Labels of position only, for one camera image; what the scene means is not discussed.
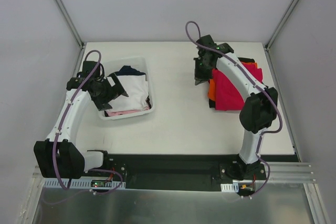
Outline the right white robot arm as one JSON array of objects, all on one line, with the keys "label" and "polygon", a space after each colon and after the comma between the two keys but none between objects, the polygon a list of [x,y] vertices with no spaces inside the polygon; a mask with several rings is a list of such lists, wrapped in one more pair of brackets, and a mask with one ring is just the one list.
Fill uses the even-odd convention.
[{"label": "right white robot arm", "polygon": [[259,168],[264,134],[272,122],[280,118],[278,92],[274,87],[269,88],[258,81],[239,61],[229,44],[218,45],[211,35],[200,37],[195,44],[198,49],[198,56],[194,58],[195,84],[209,81],[213,70],[218,70],[229,79],[244,101],[239,113],[244,128],[242,148],[225,173],[232,179],[248,179]]}]

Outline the white t shirt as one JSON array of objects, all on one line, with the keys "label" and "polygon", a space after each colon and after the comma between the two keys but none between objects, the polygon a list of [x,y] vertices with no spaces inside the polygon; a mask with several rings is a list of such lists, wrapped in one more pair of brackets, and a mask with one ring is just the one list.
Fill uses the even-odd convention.
[{"label": "white t shirt", "polygon": [[118,76],[118,79],[129,96],[119,96],[110,101],[109,104],[112,106],[112,109],[105,111],[119,112],[150,109],[147,102],[149,98],[149,86],[146,76]]}]

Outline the left aluminium frame post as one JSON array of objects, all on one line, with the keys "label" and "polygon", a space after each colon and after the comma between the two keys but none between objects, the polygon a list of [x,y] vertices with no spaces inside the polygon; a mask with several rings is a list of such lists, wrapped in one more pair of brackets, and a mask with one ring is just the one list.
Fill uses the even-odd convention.
[{"label": "left aluminium frame post", "polygon": [[83,48],[84,46],[84,42],[83,40],[81,39],[81,36],[79,35],[67,9],[66,9],[66,6],[64,5],[64,2],[63,0],[54,0],[57,8],[59,9],[67,27],[69,28],[73,38],[75,39],[77,45],[80,47],[80,48]]}]

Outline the aluminium rail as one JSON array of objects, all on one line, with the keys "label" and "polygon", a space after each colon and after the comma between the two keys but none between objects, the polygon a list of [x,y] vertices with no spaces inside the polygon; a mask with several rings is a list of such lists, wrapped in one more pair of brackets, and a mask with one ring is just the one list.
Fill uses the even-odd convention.
[{"label": "aluminium rail", "polygon": [[[100,176],[95,173],[93,176],[82,176],[80,179],[99,179],[106,181],[120,181],[117,175],[114,175],[111,180],[107,180],[106,176]],[[255,173],[255,177],[248,176],[243,180],[236,180],[223,177],[221,179],[222,184],[232,183],[247,183],[254,180],[257,183],[264,182],[268,179],[269,183],[290,183],[290,184],[314,184],[316,182],[311,166],[306,163],[282,163],[271,162],[269,165],[265,165],[264,168]],[[63,178],[62,182],[67,185],[74,179]]]}]

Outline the black t shirt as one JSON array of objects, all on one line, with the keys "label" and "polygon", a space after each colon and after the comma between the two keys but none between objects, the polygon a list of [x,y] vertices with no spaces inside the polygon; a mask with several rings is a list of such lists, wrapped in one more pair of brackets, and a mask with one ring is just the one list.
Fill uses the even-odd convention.
[{"label": "black t shirt", "polygon": [[[263,80],[263,71],[257,62],[250,58],[239,58],[245,68],[259,82]],[[209,107],[219,111],[239,111],[244,106],[244,100],[230,80],[219,70],[213,69],[212,79],[209,80]]]}]

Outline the navy t shirt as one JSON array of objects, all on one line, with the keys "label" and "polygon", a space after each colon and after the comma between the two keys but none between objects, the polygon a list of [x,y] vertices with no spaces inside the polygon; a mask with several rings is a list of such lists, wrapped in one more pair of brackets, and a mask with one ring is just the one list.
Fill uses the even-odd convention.
[{"label": "navy t shirt", "polygon": [[141,72],[131,66],[123,66],[119,71],[116,71],[117,76],[145,76],[145,72]]}]

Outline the magenta t shirt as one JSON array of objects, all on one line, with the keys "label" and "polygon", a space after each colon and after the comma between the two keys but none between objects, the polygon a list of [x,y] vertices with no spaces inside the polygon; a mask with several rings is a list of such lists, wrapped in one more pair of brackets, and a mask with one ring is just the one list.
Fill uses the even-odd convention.
[{"label": "magenta t shirt", "polygon": [[216,100],[208,98],[209,107],[218,111],[240,111],[244,106],[244,99],[235,86],[219,70],[213,69],[212,74],[216,84]]}]

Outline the pink t shirt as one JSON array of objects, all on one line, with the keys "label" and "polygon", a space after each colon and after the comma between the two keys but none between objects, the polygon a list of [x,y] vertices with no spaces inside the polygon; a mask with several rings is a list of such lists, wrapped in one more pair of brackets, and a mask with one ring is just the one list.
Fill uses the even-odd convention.
[{"label": "pink t shirt", "polygon": [[146,114],[150,109],[145,109],[145,110],[128,110],[128,111],[119,111],[119,112],[111,112],[111,111],[104,111],[103,115],[105,117],[116,117],[116,116],[138,116],[138,115],[143,115]]}]

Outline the white plastic laundry basket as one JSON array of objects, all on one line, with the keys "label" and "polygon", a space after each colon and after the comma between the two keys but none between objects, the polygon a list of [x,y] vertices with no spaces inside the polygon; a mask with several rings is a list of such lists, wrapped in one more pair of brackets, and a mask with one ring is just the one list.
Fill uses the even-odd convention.
[{"label": "white plastic laundry basket", "polygon": [[[132,57],[126,57],[126,58],[120,58],[120,59],[114,59],[114,60],[106,60],[102,63],[104,66],[106,77],[109,76],[112,73],[115,73],[116,71],[119,71],[123,66],[131,66],[134,69],[137,69],[141,72],[146,73],[146,80],[148,82],[149,86],[149,98],[147,102],[149,103],[150,110],[146,113],[153,112],[154,110],[154,92],[153,92],[153,82],[151,80],[151,74],[148,67],[148,64],[144,57],[142,56],[132,56]],[[126,115],[124,116],[116,116],[116,117],[105,117],[103,115],[104,111],[101,111],[98,113],[99,117],[102,120],[118,120],[118,119],[124,119],[124,118],[130,118]]]}]

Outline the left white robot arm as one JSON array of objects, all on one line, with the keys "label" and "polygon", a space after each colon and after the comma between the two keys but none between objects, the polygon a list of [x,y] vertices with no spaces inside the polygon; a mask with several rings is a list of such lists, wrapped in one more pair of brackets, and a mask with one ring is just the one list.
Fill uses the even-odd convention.
[{"label": "left white robot arm", "polygon": [[82,71],[66,85],[66,98],[52,131],[44,141],[37,141],[34,154],[44,178],[79,179],[93,169],[99,176],[111,171],[108,153],[103,150],[80,151],[77,133],[90,103],[98,111],[111,109],[110,102],[128,94],[115,73],[104,75],[103,65],[95,61],[83,63]]}]

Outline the aluminium frame post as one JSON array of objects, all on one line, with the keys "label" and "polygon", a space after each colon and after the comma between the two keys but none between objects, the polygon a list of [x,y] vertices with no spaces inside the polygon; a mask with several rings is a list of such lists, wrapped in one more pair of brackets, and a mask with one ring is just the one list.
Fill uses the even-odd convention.
[{"label": "aluminium frame post", "polygon": [[288,7],[286,8],[284,14],[281,17],[279,23],[277,24],[274,32],[272,33],[272,35],[269,38],[269,40],[267,41],[267,43],[265,43],[264,49],[266,51],[269,51],[269,49],[272,47],[272,45],[274,44],[275,40],[277,39],[277,37],[279,36],[280,32],[284,28],[285,24],[288,22],[290,16],[294,12],[294,10],[296,9],[296,7],[297,7],[297,5],[299,4],[300,1],[301,0],[291,0],[290,1]]},{"label": "aluminium frame post", "polygon": [[77,45],[80,47],[80,48],[83,48],[84,46],[84,42],[83,40],[81,39],[81,36],[79,35],[67,9],[66,9],[66,6],[64,5],[64,2],[63,0],[54,0],[57,8],[59,9],[67,27],[69,28],[73,38],[75,39]]}]

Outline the right aluminium frame post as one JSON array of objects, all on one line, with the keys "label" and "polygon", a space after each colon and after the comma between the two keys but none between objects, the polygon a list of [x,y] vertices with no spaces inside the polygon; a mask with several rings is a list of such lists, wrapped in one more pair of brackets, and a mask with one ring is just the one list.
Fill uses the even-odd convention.
[{"label": "right aluminium frame post", "polygon": [[299,4],[300,1],[301,0],[291,0],[290,1],[288,7],[286,8],[284,14],[281,17],[279,23],[277,24],[274,32],[272,33],[272,35],[269,38],[269,40],[267,41],[267,43],[265,43],[264,49],[266,51],[269,51],[269,49],[272,47],[272,45],[274,44],[275,40],[277,39],[277,37],[279,36],[280,32],[284,28],[285,24],[288,22],[290,16],[294,12],[294,10],[296,9],[296,7],[297,7],[297,5]]}]

